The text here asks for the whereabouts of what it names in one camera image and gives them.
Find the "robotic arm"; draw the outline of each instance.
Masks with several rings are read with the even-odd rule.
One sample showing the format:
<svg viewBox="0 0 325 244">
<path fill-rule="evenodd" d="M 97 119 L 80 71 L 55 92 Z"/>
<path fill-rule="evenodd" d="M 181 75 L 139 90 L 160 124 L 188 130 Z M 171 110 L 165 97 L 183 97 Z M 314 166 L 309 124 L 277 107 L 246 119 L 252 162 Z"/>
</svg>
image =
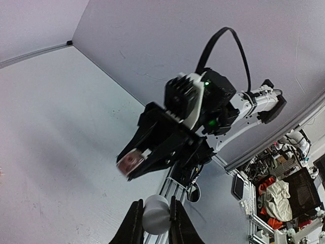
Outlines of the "robotic arm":
<svg viewBox="0 0 325 244">
<path fill-rule="evenodd" d="M 205 68 L 219 37 L 230 30 L 240 48 L 249 88 L 236 94 L 229 80 Z M 216 151 L 248 129 L 269 123 L 282 111 L 286 100 L 270 80 L 250 90 L 250 75 L 237 34 L 223 28 L 209 41 L 195 73 L 179 74 L 165 86 L 164 108 L 151 102 L 140 115 L 138 130 L 117 157 L 117 167 L 132 180 L 148 172 L 174 166 L 172 177 L 184 186 L 198 176 Z M 217 137 L 214 150 L 202 133 Z"/>
</svg>

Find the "black mesh chair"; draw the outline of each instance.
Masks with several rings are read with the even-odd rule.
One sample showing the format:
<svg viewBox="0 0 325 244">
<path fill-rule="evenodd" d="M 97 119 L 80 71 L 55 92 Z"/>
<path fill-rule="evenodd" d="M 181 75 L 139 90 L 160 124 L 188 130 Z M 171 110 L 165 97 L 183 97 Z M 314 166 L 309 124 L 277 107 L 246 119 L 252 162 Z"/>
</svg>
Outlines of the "black mesh chair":
<svg viewBox="0 0 325 244">
<path fill-rule="evenodd" d="M 322 206 L 317 188 L 306 168 L 284 178 L 283 181 L 289 183 L 289 203 L 293 219 Z"/>
</svg>

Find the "white table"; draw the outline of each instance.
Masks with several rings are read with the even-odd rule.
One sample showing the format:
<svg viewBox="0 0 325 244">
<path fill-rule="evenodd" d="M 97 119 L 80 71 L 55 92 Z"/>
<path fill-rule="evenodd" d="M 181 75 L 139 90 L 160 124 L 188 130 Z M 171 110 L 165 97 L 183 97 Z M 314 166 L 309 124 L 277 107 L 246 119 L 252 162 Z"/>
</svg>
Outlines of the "white table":
<svg viewBox="0 0 325 244">
<path fill-rule="evenodd" d="M 116 156 L 144 107 L 74 47 L 0 70 L 0 243 L 108 243 L 164 171 L 127 182 Z"/>
</svg>

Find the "white ball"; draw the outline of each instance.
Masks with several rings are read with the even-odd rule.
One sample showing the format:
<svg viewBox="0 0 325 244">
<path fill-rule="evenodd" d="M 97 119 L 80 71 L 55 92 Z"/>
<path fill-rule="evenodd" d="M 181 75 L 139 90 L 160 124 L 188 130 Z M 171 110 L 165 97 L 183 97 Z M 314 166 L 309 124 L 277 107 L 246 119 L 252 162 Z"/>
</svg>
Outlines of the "white ball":
<svg viewBox="0 0 325 244">
<path fill-rule="evenodd" d="M 142 227 L 152 235 L 161 235 L 170 229 L 170 210 L 165 197 L 152 195 L 147 198 L 142 217 Z"/>
</svg>

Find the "gray wall panel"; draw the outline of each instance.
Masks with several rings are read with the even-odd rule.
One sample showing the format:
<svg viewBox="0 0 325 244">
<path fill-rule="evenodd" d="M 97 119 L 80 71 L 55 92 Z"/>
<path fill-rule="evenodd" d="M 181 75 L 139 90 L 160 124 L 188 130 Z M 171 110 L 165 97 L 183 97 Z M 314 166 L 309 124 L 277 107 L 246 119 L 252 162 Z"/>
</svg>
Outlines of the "gray wall panel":
<svg viewBox="0 0 325 244">
<path fill-rule="evenodd" d="M 220 155 L 230 162 L 324 91 L 324 11 L 323 1 L 91 0 L 73 41 L 141 102 L 162 104 L 165 82 L 178 72 L 193 72 L 209 38 L 223 26 L 234 28 L 248 58 L 252 87 L 269 78 L 284 90 L 288 105 L 274 122 L 225 147 Z M 220 39 L 208 65 L 238 91 L 247 88 L 231 34 Z"/>
</svg>

